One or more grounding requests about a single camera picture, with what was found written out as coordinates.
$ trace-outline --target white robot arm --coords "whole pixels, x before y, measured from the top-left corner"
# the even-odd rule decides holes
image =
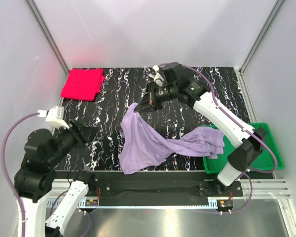
[[[149,74],[146,93],[134,109],[144,113],[162,109],[162,102],[178,99],[190,108],[205,115],[220,129],[235,147],[228,163],[217,176],[217,192],[226,190],[261,154],[263,146],[250,134],[264,141],[266,131],[254,130],[228,110],[201,80],[190,81],[183,65],[174,62],[163,68],[154,66]]]
[[[98,131],[98,128],[84,127],[76,121],[67,124],[62,120],[63,109],[56,106],[48,112],[38,111],[39,117],[46,117],[46,121],[62,128],[57,137],[47,129],[39,129],[28,136],[24,146],[24,159],[14,176],[14,187],[21,199],[21,204],[18,203],[19,237],[63,236],[81,199],[96,191],[94,174],[79,171],[61,204],[45,221],[46,205],[56,177],[54,167],[71,149],[93,141]]]

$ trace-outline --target metal floor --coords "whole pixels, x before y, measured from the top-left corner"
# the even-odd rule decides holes
[[[244,200],[234,200],[238,209]],[[274,199],[254,199],[245,210],[213,215],[199,210],[98,209],[85,237],[288,237],[279,204]],[[64,237],[78,237],[88,218],[75,213]]]

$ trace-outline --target cable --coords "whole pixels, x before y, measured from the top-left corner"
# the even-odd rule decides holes
[[[162,67],[162,66],[165,66],[167,64],[168,63],[162,63],[162,64],[159,64],[158,66]],[[214,90],[214,87],[211,84],[211,82],[201,72],[197,71],[196,69],[188,67],[186,65],[182,65],[182,66],[189,69],[189,70],[192,70],[192,71],[196,72],[197,74],[199,74],[207,82],[207,84],[209,85],[209,87],[211,89],[213,101],[214,101],[215,105],[217,106],[217,108],[220,109],[220,111],[222,111],[228,118],[230,118],[238,127],[240,127],[241,129],[244,129],[244,127],[240,123],[238,123],[238,121],[236,121],[231,115],[228,114],[227,111],[225,111],[222,107],[219,106],[219,104],[218,104],[218,102],[216,100],[216,97],[215,97],[215,90]],[[255,169],[255,168],[251,168],[251,167],[250,167],[250,169],[253,170],[253,171],[264,173],[264,174],[269,174],[269,173],[272,173],[275,170],[277,170],[277,165],[278,165],[277,158],[276,158],[275,154],[271,151],[271,149],[261,139],[259,139],[256,135],[254,135],[250,131],[245,130],[245,132],[248,133],[250,136],[252,136],[254,139],[256,139],[265,149],[267,149],[267,151],[271,154],[271,156],[273,158],[273,161],[274,161],[274,167],[271,170],[260,170],[260,169]]]
[[[228,200],[232,201],[232,190],[230,191],[230,197],[228,198]]]
[[[249,183],[250,183],[250,194],[249,194],[249,198],[248,198],[248,201],[246,202],[246,204],[243,205],[243,207],[239,208],[238,210],[232,211],[232,213],[238,213],[238,212],[244,210],[247,207],[247,205],[249,204],[249,202],[251,201],[251,198],[252,198],[253,184],[252,184],[251,178],[246,173],[244,173],[243,175],[247,177],[247,179],[249,180]]]
[[[13,191],[14,195],[15,195],[15,198],[19,204],[19,207],[20,207],[20,210],[21,210],[21,220],[22,220],[22,230],[21,230],[21,237],[25,237],[25,208],[24,208],[24,204],[20,198],[20,195],[18,194],[18,192],[16,191],[13,183],[12,183],[12,180],[8,174],[8,171],[7,171],[7,168],[6,168],[6,163],[5,163],[5,147],[6,147],[6,144],[7,144],[7,141],[8,141],[8,138],[11,134],[11,132],[16,128],[17,125],[19,125],[21,122],[23,122],[24,120],[30,118],[30,117],[33,117],[33,116],[37,116],[39,115],[39,113],[33,113],[33,114],[29,114],[23,118],[21,118],[20,120],[18,120],[9,130],[8,132],[6,133],[4,139],[3,139],[3,142],[2,142],[2,146],[1,146],[1,169],[3,171],[3,174],[4,174],[4,177],[9,185],[9,187],[11,188],[11,190]]]
[[[71,170],[69,170],[69,172],[68,172],[68,174],[67,174],[67,181],[68,181],[68,183],[69,183],[69,187],[70,187],[70,185],[71,185],[71,183],[72,183],[72,181],[71,181],[71,182],[69,181],[69,174],[70,174],[71,171],[74,171],[74,174],[77,173],[77,171],[76,171],[75,169],[71,169]]]
[[[202,192],[204,192],[207,196],[214,195],[217,191],[209,192],[209,188],[206,186],[201,186],[200,184],[197,185]]]
[[[52,204],[52,206],[51,206],[51,208],[50,208],[50,213],[49,213],[50,216],[53,214],[53,209],[54,209],[54,207],[55,207],[55,205],[56,205],[58,199],[59,199],[62,195],[66,194],[68,191],[69,191],[69,190],[63,191],[63,192],[62,192],[61,194],[59,194],[59,196],[55,199],[55,201],[53,202],[53,204]]]
[[[53,209],[54,209],[54,207],[55,207],[57,201],[59,200],[59,198],[60,198],[62,195],[66,194],[68,191],[69,191],[69,190],[63,191],[63,192],[62,192],[61,194],[59,194],[58,197],[55,199],[55,201],[53,202],[53,204],[52,204],[52,206],[51,206],[51,208],[50,208],[50,216],[53,214]],[[88,227],[87,227],[87,229],[85,230],[85,232],[84,232],[80,237],[84,237],[84,236],[89,232],[89,230],[90,230],[90,228],[91,228],[91,215],[90,215],[90,213],[88,213],[87,211],[84,211],[84,213],[87,214],[87,216],[88,216],[88,218],[89,218],[89,224],[88,224]]]
[[[98,195],[98,203],[99,203],[99,198],[100,198],[100,194],[101,194],[101,188],[98,187],[98,188],[96,189],[96,191],[97,191],[97,195]]]
[[[89,219],[89,224],[88,224],[88,227],[85,230],[85,232],[82,235],[80,235],[80,237],[84,237],[89,232],[89,230],[91,228],[91,214],[89,212],[87,212],[87,211],[84,211],[84,214],[87,214],[88,219]]]
[[[249,202],[251,201],[252,199],[252,195],[253,195],[253,184],[252,184],[252,181],[251,181],[251,178],[249,177],[249,175],[247,175],[246,173],[242,174],[244,176],[247,177],[247,179],[249,180],[249,183],[250,183],[250,194],[249,194],[249,198],[248,198],[248,201],[239,209],[235,210],[235,211],[230,211],[230,212],[208,212],[208,211],[201,211],[201,210],[193,210],[193,211],[196,211],[196,212],[199,212],[199,213],[204,213],[204,214],[215,214],[215,215],[226,215],[226,214],[232,214],[232,213],[238,213],[240,211],[243,211],[249,204]]]

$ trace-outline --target metal frame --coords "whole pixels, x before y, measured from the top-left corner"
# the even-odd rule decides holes
[[[296,212],[294,210],[292,200],[287,189],[284,179],[253,179],[253,196],[252,199],[275,199],[279,203],[281,213],[284,219],[286,229],[290,237],[296,237]],[[248,180],[241,180],[241,186],[244,196],[234,197],[234,199],[244,199],[250,194],[250,183]],[[55,198],[63,191],[69,188],[69,183],[66,179],[56,179],[53,182],[52,190],[50,191],[49,205],[55,200]],[[97,197],[88,197],[88,199],[96,199]],[[80,205],[84,207],[84,201],[86,197],[81,201]],[[136,209],[215,209],[213,203],[221,197],[209,197],[208,206],[138,206],[138,207],[125,207],[125,206],[102,206],[103,209],[117,209],[117,208],[136,208]]]
[[[252,47],[251,47],[251,49],[249,51],[249,54],[247,55],[245,61],[242,64],[242,66],[239,68],[239,71],[241,73],[244,73],[244,71],[246,70],[248,64],[250,63],[251,59],[253,58],[254,54],[256,53],[258,47],[260,46],[262,40],[266,36],[267,32],[269,31],[270,27],[272,26],[272,23],[274,22],[276,16],[278,15],[280,10],[282,9],[285,2],[286,2],[286,0],[277,0],[276,1],[276,3],[273,6],[269,16],[267,17],[262,29],[260,30],[260,33],[259,33],[256,41],[252,45]]]
[[[248,116],[249,116],[250,122],[258,122],[259,118],[257,116],[257,112],[256,112],[256,109],[254,107],[252,97],[251,97],[251,94],[249,92],[248,85],[247,85],[247,82],[246,82],[246,80],[244,78],[244,75],[240,73],[239,69],[234,69],[234,70],[235,70],[235,73],[237,75],[237,79],[238,79],[238,82],[239,82],[239,86],[240,86],[240,89],[241,89],[243,100],[244,100],[245,105],[246,105],[246,109],[248,111]]]
[[[66,84],[66,82],[67,82],[67,78],[68,78],[68,75],[66,76],[66,80],[64,81],[63,88],[64,88],[64,86],[65,86],[65,84]],[[61,97],[61,96],[59,96],[59,99],[58,99],[57,105],[58,105],[58,106],[62,106],[63,101],[64,101],[64,98]],[[51,125],[50,128],[49,128],[49,131],[51,132],[52,135],[54,135],[55,127]]]
[[[55,54],[55,57],[57,58],[60,66],[62,67],[64,73],[66,75],[69,74],[69,67],[65,61],[65,59],[63,58],[61,52],[59,51],[59,48],[57,47],[57,44],[53,38],[53,36],[51,35],[36,3],[34,0],[24,0],[25,3],[28,5],[31,13],[33,14],[33,17],[35,18],[38,27],[41,29],[45,39],[47,40],[51,50],[53,51],[53,53]]]

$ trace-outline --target purple cloth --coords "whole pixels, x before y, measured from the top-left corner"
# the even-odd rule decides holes
[[[160,165],[172,153],[210,158],[223,154],[224,135],[220,130],[197,127],[179,140],[165,139],[134,112],[136,105],[130,105],[121,123],[125,143],[119,161],[124,174]]]

